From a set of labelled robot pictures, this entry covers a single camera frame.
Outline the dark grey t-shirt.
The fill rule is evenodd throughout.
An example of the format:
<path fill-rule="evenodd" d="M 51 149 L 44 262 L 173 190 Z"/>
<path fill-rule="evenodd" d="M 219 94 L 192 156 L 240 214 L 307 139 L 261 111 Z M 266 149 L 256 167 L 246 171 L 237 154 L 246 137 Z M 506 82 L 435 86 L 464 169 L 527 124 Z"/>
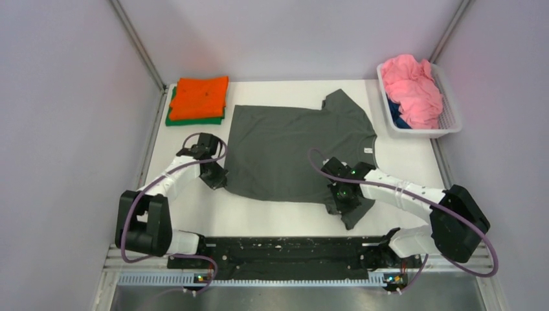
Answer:
<path fill-rule="evenodd" d="M 254 200 L 319 203 L 337 214 L 328 180 L 311 167 L 308 150 L 350 166 L 374 165 L 376 139 L 365 111 L 341 89 L 327 95 L 320 110 L 236 106 L 226 190 Z"/>

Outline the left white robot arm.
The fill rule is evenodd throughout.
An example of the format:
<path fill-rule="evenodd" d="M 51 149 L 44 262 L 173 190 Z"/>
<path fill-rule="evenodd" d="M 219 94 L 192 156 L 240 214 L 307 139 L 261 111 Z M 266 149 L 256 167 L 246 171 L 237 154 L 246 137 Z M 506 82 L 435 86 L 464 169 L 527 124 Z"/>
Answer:
<path fill-rule="evenodd" d="M 173 256 L 199 268 L 207 261 L 202 235 L 173 228 L 170 204 L 198 179 L 212 190 L 225 187 L 228 172 L 219 161 L 228 149 L 224 140 L 211 133 L 195 133 L 194 137 L 197 142 L 183 145 L 150 183 L 121 194 L 115 245 L 124 262 Z"/>

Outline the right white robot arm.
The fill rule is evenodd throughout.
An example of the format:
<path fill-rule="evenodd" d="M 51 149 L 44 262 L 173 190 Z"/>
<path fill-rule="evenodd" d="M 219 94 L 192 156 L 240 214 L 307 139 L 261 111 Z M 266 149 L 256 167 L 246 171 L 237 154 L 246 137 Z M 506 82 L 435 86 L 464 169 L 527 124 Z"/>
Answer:
<path fill-rule="evenodd" d="M 469 191 L 459 185 L 449 189 L 424 187 L 368 163 L 350 167 L 336 157 L 325 160 L 321 171 L 329 177 L 328 188 L 343 216 L 357 211 L 369 199 L 425 222 L 389 235 L 388 244 L 379 250 L 381 262 L 388 267 L 396 267 L 405 257 L 416 254 L 441 254 L 453 262 L 466 263 L 491 227 Z"/>

